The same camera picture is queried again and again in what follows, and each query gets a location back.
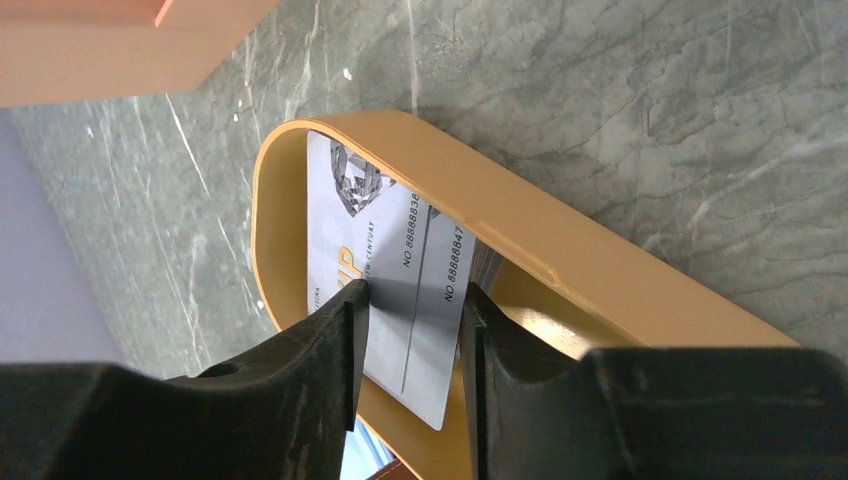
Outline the brown leather card holder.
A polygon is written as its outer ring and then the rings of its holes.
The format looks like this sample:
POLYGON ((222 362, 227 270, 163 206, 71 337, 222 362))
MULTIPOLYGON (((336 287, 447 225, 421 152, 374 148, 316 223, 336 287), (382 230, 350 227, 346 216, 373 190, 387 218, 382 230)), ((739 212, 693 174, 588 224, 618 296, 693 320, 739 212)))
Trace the brown leather card holder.
POLYGON ((346 433, 339 476, 348 479, 415 479, 416 476, 359 419, 346 433))

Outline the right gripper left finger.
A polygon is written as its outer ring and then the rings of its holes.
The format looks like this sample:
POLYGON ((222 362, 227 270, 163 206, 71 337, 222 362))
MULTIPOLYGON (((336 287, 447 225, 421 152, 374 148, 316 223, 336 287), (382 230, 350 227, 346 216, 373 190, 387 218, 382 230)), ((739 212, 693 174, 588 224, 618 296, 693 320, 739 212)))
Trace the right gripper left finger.
POLYGON ((336 479, 356 421, 369 289, 194 377, 108 363, 1 368, 5 479, 336 479))

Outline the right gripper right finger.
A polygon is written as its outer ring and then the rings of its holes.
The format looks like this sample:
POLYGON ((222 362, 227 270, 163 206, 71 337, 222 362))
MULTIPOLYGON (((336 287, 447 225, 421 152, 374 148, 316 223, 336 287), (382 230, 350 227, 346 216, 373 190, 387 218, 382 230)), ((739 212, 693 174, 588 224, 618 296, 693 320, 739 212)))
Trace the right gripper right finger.
POLYGON ((477 479, 843 479, 847 369, 803 348, 559 352, 476 285, 461 358, 477 479))

